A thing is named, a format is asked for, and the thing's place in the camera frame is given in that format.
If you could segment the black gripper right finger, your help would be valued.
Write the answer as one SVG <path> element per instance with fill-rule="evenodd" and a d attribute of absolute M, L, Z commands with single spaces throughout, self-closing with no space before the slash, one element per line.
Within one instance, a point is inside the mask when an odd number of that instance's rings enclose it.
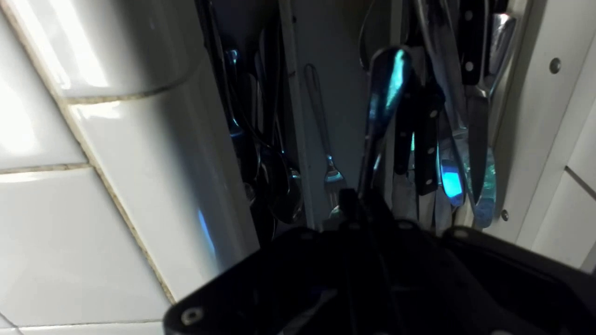
<path fill-rule="evenodd" d="M 472 229 L 384 234 L 407 335 L 596 335 L 596 277 Z"/>

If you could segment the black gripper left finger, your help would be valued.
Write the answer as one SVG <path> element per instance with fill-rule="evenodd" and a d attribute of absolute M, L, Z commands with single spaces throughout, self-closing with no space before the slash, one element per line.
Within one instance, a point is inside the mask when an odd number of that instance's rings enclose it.
<path fill-rule="evenodd" d="M 166 335 L 373 335 L 366 311 L 371 238 L 297 229 L 194 290 L 163 318 Z"/>

